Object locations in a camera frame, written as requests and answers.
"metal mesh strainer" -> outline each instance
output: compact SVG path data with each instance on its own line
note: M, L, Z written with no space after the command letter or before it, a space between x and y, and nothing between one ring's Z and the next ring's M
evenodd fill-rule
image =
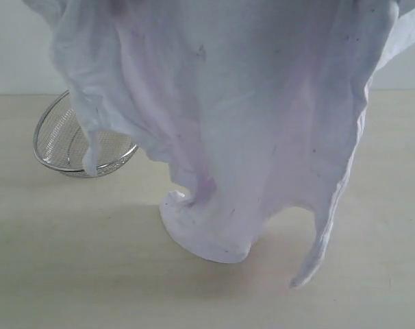
M79 126L68 97L61 94L40 118L34 133L34 155L44 166L67 176L88 178L83 156L88 142ZM101 156L98 176L107 175L124 165L137 151L130 137L114 132L100 132Z

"draped fabric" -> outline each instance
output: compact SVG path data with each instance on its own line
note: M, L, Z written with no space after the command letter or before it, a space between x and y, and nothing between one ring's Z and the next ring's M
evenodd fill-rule
M291 206L323 261L364 129L373 73L415 43L415 0L24 0L53 31L96 173L97 132L130 135L189 190L160 206L172 238L244 260Z

